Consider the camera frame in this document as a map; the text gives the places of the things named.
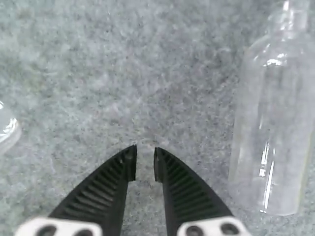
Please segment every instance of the bottle neck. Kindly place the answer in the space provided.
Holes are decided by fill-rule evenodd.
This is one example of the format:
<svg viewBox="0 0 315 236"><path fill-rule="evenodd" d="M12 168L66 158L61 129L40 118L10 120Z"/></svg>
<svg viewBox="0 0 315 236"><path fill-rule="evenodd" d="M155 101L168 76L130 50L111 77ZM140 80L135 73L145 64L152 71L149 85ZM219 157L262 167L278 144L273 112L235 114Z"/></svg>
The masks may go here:
<svg viewBox="0 0 315 236"><path fill-rule="evenodd" d="M309 0L286 0L280 12L269 17L269 33L305 32L308 26Z"/></svg>

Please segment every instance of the glass bottle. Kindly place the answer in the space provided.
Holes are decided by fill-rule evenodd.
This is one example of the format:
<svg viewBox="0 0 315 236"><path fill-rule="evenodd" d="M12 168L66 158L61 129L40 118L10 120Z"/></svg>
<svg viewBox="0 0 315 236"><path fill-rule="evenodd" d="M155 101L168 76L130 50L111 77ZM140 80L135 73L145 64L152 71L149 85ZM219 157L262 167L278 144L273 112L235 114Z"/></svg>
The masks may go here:
<svg viewBox="0 0 315 236"><path fill-rule="evenodd" d="M285 1L268 34L245 53L229 192L245 208L273 215L299 210L315 120L315 44L309 1Z"/></svg>
<svg viewBox="0 0 315 236"><path fill-rule="evenodd" d="M21 127L11 110L0 101L0 156L21 136Z"/></svg>

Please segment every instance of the screw hole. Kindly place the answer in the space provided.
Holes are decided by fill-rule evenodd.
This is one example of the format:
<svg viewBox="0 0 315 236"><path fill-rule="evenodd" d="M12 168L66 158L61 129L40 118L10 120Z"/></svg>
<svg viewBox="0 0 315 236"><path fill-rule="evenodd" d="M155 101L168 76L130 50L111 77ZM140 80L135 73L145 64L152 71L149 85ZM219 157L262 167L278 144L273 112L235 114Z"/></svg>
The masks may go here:
<svg viewBox="0 0 315 236"><path fill-rule="evenodd" d="M203 236L203 231L198 226L189 226L186 229L186 236Z"/></svg>
<svg viewBox="0 0 315 236"><path fill-rule="evenodd" d="M47 225L41 228L36 236L54 236L55 232L57 231L57 228L53 225Z"/></svg>
<svg viewBox="0 0 315 236"><path fill-rule="evenodd" d="M75 236L93 236L93 233L90 230L80 230Z"/></svg>
<svg viewBox="0 0 315 236"><path fill-rule="evenodd" d="M223 224L221 230L225 235L238 235L240 231L235 225L232 224Z"/></svg>

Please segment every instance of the speckled gray surface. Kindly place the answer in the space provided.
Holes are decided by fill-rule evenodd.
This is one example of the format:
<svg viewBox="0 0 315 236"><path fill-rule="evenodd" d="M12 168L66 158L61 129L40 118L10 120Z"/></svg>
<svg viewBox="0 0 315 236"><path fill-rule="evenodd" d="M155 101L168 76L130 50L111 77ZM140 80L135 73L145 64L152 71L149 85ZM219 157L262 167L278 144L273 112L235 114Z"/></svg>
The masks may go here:
<svg viewBox="0 0 315 236"><path fill-rule="evenodd" d="M314 165L295 216L248 213L226 189L238 67L272 2L1 1L0 99L24 133L1 157L0 235L48 214L134 143L138 181L129 186L123 236L166 233L155 146L191 166L254 236L314 235Z"/></svg>

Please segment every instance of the clear glass object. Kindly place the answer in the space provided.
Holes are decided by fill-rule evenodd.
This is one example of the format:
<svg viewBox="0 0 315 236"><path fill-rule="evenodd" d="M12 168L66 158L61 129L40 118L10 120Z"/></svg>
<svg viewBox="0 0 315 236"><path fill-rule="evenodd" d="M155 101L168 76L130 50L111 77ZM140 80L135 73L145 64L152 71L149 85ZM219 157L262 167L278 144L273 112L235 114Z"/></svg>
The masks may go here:
<svg viewBox="0 0 315 236"><path fill-rule="evenodd" d="M229 192L251 210L299 210L313 147L315 44L309 1L286 1L268 34L245 53L237 103Z"/></svg>
<svg viewBox="0 0 315 236"><path fill-rule="evenodd" d="M0 101L0 156L20 138L21 127L11 110Z"/></svg>

